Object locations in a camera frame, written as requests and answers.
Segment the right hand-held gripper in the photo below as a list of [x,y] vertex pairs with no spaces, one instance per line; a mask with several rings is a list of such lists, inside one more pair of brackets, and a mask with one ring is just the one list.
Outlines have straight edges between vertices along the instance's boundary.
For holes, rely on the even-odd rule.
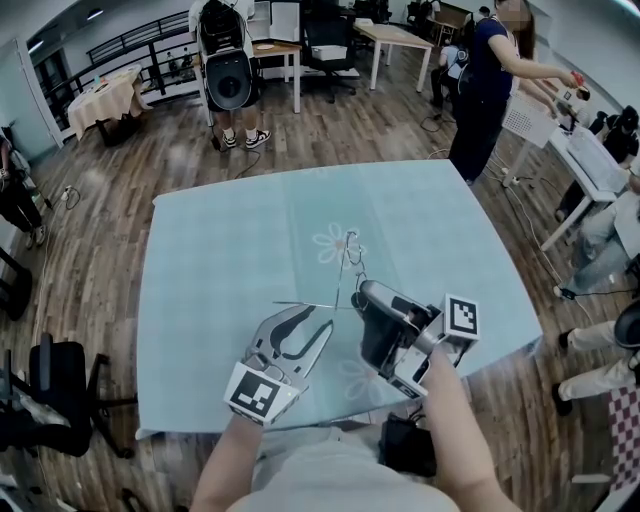
[[427,395],[421,382],[436,348],[460,361],[480,339],[478,304],[458,296],[447,294],[439,308],[424,306],[379,281],[365,280],[356,299],[364,311],[361,357],[410,399]]

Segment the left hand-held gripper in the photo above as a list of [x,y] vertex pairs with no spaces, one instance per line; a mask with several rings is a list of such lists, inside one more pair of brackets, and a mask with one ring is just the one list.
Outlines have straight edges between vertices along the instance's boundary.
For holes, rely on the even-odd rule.
[[308,389],[306,378],[331,338],[334,321],[318,327],[297,354],[284,352],[281,344],[314,310],[314,306],[296,305],[259,325],[244,357],[235,364],[224,394],[233,413],[267,427]]

